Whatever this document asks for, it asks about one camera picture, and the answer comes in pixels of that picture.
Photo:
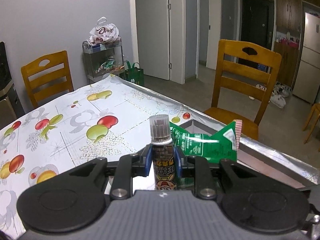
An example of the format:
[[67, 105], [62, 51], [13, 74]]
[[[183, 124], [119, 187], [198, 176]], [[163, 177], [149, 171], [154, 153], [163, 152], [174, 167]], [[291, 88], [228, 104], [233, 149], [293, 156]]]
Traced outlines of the green snack bag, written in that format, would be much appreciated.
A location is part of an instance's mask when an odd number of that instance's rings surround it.
[[173, 142], [181, 148], [185, 155], [201, 156], [214, 164], [219, 163], [222, 159], [237, 161], [242, 120], [233, 120], [214, 135], [190, 133], [172, 122], [170, 130]]

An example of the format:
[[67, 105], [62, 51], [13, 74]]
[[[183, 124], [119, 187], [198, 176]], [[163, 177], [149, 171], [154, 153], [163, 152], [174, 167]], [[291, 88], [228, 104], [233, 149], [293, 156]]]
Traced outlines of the fruit print tablecloth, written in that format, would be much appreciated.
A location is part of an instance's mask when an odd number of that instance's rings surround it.
[[1, 130], [1, 231], [24, 233], [16, 211], [20, 194], [97, 157], [117, 161], [149, 144], [149, 118], [166, 114], [182, 125], [222, 124], [150, 89], [109, 76], [27, 113]]

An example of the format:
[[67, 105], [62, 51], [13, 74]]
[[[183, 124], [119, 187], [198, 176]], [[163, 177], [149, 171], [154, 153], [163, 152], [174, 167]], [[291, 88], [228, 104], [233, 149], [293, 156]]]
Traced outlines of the grey cardboard tray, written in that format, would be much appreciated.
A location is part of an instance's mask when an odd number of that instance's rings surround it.
[[[201, 123], [198, 120], [191, 119], [180, 124], [188, 132], [214, 134], [221, 125], [213, 128]], [[150, 143], [149, 121], [145, 120], [140, 125], [123, 135], [132, 150], [139, 151], [146, 144]], [[257, 141], [242, 138], [238, 149], [238, 163], [267, 175], [273, 179], [281, 181], [295, 188], [313, 186], [319, 184], [319, 170], [301, 162], [288, 155], [277, 152], [263, 146]], [[154, 190], [154, 176], [151, 167], [150, 174], [147, 177], [133, 178], [133, 191], [136, 190]]]

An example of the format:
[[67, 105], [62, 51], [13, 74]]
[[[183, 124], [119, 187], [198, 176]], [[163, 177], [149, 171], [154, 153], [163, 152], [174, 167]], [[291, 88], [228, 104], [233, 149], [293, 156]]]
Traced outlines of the near wooden chair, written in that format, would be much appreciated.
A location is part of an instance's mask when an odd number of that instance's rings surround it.
[[[225, 56], [252, 61], [271, 68], [269, 73], [244, 64], [225, 59]], [[242, 134], [253, 139], [259, 139], [259, 124], [269, 104], [271, 94], [276, 84], [282, 57], [257, 44], [246, 41], [221, 39], [218, 44], [215, 81], [211, 107], [204, 114], [223, 124], [235, 119], [242, 120]], [[220, 90], [225, 88], [260, 101], [260, 107], [254, 120], [218, 107]]]

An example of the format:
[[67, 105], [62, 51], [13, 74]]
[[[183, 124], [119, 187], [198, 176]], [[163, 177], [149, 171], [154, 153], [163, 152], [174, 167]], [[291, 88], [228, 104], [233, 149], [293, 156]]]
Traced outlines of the wooden chair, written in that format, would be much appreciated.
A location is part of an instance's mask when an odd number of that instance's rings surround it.
[[[252, 61], [271, 68], [269, 73], [244, 64], [225, 59], [225, 56]], [[218, 44], [215, 81], [211, 107], [204, 114], [223, 124], [235, 119], [242, 120], [242, 134], [253, 139], [259, 139], [259, 124], [269, 104], [271, 94], [276, 84], [282, 57], [257, 44], [246, 41], [221, 39]], [[220, 90], [225, 88], [260, 101], [260, 107], [254, 120], [218, 107]]]
[[21, 74], [34, 108], [51, 96], [74, 90], [65, 50], [35, 59], [21, 68]]

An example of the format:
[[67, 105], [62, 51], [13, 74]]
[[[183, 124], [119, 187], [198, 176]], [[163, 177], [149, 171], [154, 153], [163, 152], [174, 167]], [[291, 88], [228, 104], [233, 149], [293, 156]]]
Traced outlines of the green shopping bag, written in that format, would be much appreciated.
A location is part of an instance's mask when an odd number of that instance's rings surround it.
[[129, 61], [125, 61], [127, 68], [119, 76], [126, 81], [134, 83], [136, 85], [144, 86], [144, 69], [140, 67], [138, 62], [131, 64]]

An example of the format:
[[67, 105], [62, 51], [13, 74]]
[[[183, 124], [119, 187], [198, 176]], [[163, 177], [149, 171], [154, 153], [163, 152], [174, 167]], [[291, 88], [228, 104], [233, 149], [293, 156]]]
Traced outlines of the metal storage cart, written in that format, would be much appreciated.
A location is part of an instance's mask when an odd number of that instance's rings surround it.
[[91, 45], [82, 43], [84, 69], [89, 84], [98, 82], [108, 74], [120, 75], [125, 70], [122, 39]]

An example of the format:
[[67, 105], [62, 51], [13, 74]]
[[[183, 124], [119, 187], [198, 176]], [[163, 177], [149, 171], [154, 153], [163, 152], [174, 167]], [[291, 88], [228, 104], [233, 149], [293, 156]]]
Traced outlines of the slippers on floor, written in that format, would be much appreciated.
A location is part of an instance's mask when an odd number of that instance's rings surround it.
[[276, 82], [274, 85], [270, 100], [268, 102], [273, 103], [280, 109], [286, 106], [286, 98], [292, 94], [292, 88], [282, 83]]

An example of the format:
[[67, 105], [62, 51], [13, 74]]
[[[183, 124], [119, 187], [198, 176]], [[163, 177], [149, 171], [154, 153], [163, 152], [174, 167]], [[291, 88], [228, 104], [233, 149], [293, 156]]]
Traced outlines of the far wooden chair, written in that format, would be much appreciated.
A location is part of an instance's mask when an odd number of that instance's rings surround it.
[[74, 90], [65, 50], [35, 59], [21, 68], [21, 74], [34, 108], [51, 96]]

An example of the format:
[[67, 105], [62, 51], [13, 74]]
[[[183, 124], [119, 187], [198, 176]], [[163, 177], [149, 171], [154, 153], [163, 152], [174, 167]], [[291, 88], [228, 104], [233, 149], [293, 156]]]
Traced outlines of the black water dispenser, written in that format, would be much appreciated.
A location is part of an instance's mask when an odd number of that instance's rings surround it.
[[4, 42], [0, 43], [0, 128], [25, 115], [11, 77]]

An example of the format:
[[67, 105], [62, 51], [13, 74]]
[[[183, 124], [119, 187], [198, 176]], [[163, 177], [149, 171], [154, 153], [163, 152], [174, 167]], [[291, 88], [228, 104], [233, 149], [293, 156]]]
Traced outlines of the white Dove plastic bag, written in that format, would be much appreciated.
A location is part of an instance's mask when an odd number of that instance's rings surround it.
[[89, 44], [111, 44], [120, 40], [119, 29], [113, 23], [108, 23], [106, 17], [97, 20], [95, 27], [89, 32]]

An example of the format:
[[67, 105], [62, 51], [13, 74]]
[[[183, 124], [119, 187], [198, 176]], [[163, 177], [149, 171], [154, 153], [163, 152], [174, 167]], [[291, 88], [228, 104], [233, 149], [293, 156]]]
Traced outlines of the white refrigerator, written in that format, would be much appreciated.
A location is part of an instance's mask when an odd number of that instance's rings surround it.
[[303, 47], [293, 94], [313, 104], [319, 91], [319, 17], [305, 13]]

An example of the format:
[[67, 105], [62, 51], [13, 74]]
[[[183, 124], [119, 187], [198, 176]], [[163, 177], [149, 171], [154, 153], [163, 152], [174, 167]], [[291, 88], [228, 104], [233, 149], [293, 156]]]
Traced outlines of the white door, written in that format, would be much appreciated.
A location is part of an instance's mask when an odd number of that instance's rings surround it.
[[185, 0], [136, 0], [136, 21], [144, 73], [183, 84]]

